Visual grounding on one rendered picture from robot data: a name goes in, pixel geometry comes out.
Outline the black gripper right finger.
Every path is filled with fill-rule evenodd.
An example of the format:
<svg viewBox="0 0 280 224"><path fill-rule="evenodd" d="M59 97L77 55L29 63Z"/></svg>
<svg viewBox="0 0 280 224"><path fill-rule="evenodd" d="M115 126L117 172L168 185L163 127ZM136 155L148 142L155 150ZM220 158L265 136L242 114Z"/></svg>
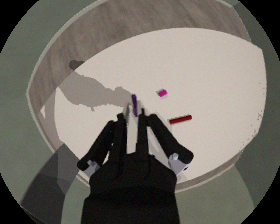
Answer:
<svg viewBox="0 0 280 224"><path fill-rule="evenodd" d="M144 114L142 114L144 113ZM148 163L148 134L147 127L151 127L161 148L168 158L168 165L176 176L186 170L191 163L194 154L178 143L164 123L156 114L145 115L144 108L141 108L140 100L137 100L138 130L137 143L135 147L135 161L133 174L139 181L149 177ZM153 123L153 124L152 124ZM154 125L154 126L153 126Z"/></svg>

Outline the purple rod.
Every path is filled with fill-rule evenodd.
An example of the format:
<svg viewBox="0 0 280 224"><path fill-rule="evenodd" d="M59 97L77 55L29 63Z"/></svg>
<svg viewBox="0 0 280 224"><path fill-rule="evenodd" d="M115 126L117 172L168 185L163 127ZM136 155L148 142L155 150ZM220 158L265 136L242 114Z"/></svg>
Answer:
<svg viewBox="0 0 280 224"><path fill-rule="evenodd" d="M138 117L138 114L137 114L137 100L136 100L136 94L131 95L131 97L132 97L132 102L133 102L133 108L134 108L135 117Z"/></svg>

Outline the short magenta rod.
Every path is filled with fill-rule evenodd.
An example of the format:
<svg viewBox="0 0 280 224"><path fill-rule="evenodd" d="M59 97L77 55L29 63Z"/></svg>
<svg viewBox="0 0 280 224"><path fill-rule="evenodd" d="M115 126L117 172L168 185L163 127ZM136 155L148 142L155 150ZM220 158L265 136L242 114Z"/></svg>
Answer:
<svg viewBox="0 0 280 224"><path fill-rule="evenodd" d="M158 94L159 94L159 96L161 97L161 96L167 94L167 92L166 92L166 90L163 90L163 91L159 92Z"/></svg>

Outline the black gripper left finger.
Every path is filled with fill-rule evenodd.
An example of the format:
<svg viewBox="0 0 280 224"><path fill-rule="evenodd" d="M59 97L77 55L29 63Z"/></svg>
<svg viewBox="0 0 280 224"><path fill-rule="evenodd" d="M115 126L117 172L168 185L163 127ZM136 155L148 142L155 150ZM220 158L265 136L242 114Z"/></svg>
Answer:
<svg viewBox="0 0 280 224"><path fill-rule="evenodd" d="M121 153L127 153L129 118L129 104L125 102L123 111L117 114L118 120L108 121L87 154L78 161L77 167L89 178L102 166L108 152L104 175L111 181L120 178Z"/></svg>

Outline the dark red rod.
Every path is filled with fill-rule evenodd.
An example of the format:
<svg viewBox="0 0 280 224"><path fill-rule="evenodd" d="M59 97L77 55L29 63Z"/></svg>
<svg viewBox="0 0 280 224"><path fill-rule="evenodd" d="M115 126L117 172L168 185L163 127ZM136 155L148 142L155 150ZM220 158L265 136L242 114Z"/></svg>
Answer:
<svg viewBox="0 0 280 224"><path fill-rule="evenodd" d="M188 116L184 116L184 117L180 117L180 118L176 118L176 119L171 119L169 120L170 124L175 124L175 123L179 123L179 122L183 122L183 121L187 121L187 120L191 120L192 116L188 115Z"/></svg>

